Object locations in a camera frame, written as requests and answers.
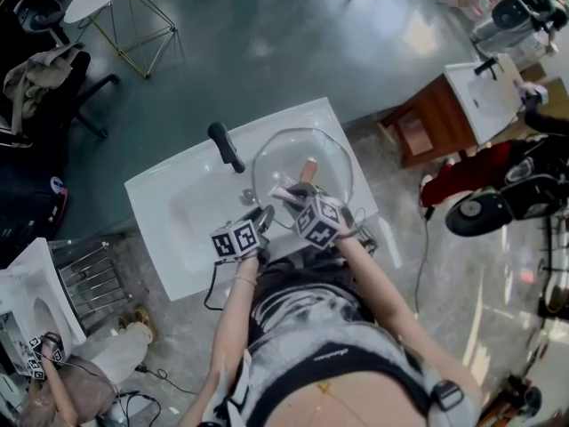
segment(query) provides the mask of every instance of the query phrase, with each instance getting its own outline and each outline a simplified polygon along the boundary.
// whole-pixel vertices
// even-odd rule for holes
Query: black strap
[[[327,343],[312,356],[278,377],[265,390],[257,401],[247,425],[249,427],[264,425],[279,403],[304,386],[362,371],[382,373],[399,381],[417,410],[427,416],[432,403],[430,395],[400,367],[377,354],[352,345]]]

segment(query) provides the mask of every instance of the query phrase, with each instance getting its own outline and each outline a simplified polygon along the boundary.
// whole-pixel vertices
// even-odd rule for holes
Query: gray floor
[[[398,149],[373,126],[352,127],[348,135],[379,207],[381,226],[370,223],[379,242],[375,260],[413,305],[425,244],[417,208],[418,184],[424,169],[434,173],[438,166],[400,169]],[[448,206],[441,205],[429,223],[419,320],[456,358],[465,359],[490,394],[499,388],[503,376],[522,370],[527,345],[541,323],[532,314],[544,283],[535,274],[544,246],[540,223],[516,222],[507,234],[497,231],[481,238],[458,238],[444,225]],[[148,348],[148,367],[162,368],[181,387],[199,391],[219,314],[203,307],[203,293],[168,300],[138,232],[113,252],[127,285],[156,322],[159,340]],[[212,304],[222,304],[224,288],[214,290]],[[107,333],[107,328],[100,331]],[[86,348],[96,350],[90,343]],[[136,374],[125,388],[159,399],[163,413],[156,425],[161,426],[174,426],[194,399],[151,375]],[[133,425],[148,425],[155,413],[155,408],[148,408],[134,417]]]
[[[99,141],[81,125],[70,135],[70,197],[58,238],[132,217],[124,182],[204,141],[213,121],[232,128],[326,96],[345,124],[403,102],[445,64],[473,56],[453,12],[433,0],[154,1],[179,32],[149,80],[95,27],[81,39],[91,79],[115,72],[122,83],[84,106],[109,137]],[[141,32],[160,27],[146,8],[135,10]],[[128,14],[126,0],[116,0],[123,44],[132,41]],[[108,10],[98,20],[110,30]],[[79,33],[66,30],[71,39]]]

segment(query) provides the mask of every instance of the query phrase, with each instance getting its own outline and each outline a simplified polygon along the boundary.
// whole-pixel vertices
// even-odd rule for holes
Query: sink basin
[[[140,232],[171,300],[209,287],[216,261],[210,233],[255,207],[240,201],[243,190],[252,187],[253,158],[275,133],[291,128],[315,128],[336,140],[353,167],[350,209],[363,207],[368,218],[377,214],[362,170],[326,98],[231,130],[231,139],[246,166],[242,174],[223,164],[212,141],[202,142],[125,184]],[[276,222],[266,235],[273,260],[307,245]],[[235,264],[224,264],[218,269],[218,282],[234,274]]]
[[[498,65],[476,76],[474,69],[481,63],[462,63],[445,68],[448,79],[478,144],[488,142],[516,120],[522,101],[515,82],[524,80],[514,61],[507,54],[497,56]]]

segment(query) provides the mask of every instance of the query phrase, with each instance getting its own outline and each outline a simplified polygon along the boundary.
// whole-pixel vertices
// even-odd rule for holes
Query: glass
[[[283,207],[283,202],[270,196],[269,192],[287,178],[292,185],[298,182],[308,160],[318,164],[313,183],[347,204],[354,188],[349,153],[321,130],[293,128],[275,133],[252,161],[252,189],[257,204],[261,207],[273,205],[275,221],[287,229],[293,227],[293,218]]]

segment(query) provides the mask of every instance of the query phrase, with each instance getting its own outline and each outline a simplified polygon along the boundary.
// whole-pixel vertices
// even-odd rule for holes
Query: gold metal table frame
[[[121,46],[118,44],[118,41],[116,40],[116,26],[115,26],[115,14],[113,12],[113,2],[110,2],[108,4],[108,7],[110,8],[110,19],[112,21],[112,26],[113,26],[113,37],[111,37],[111,35],[107,33],[107,31],[105,31],[105,29],[100,25],[100,23],[97,22],[96,18],[98,13],[89,16],[89,20],[99,30],[99,32],[107,39],[110,45],[113,46],[113,49],[115,49],[118,55],[120,55],[123,59],[125,59],[129,63],[129,65],[131,65],[142,77],[147,79],[150,77],[150,72],[152,71],[152,68],[156,65],[156,62],[158,61],[162,53],[164,53],[165,47],[168,45],[168,43],[170,43],[170,41],[172,41],[176,32],[176,26],[174,25],[172,20],[168,16],[166,16],[166,14],[160,8],[158,8],[151,0],[138,0],[138,1],[144,4],[147,8],[149,8],[149,10],[152,11],[156,16],[164,20],[167,24],[166,27],[160,28],[159,30],[154,31],[151,34],[144,36],[143,38],[139,38],[138,29],[136,28],[136,21],[134,20],[134,10],[132,9],[132,0],[128,0],[128,5],[131,13],[132,26],[134,28],[134,39],[135,39],[134,43],[128,44],[126,46]],[[152,41],[153,39],[157,39],[161,36],[164,36],[164,40],[160,45],[160,47],[158,48],[158,52],[154,56],[154,59],[150,63],[150,66],[148,67],[148,64],[146,62],[146,57],[144,56],[144,52],[142,51],[141,47],[143,44],[147,43],[148,41]],[[143,66],[138,65],[128,55],[129,51],[137,47],[140,49],[140,56],[142,57]]]

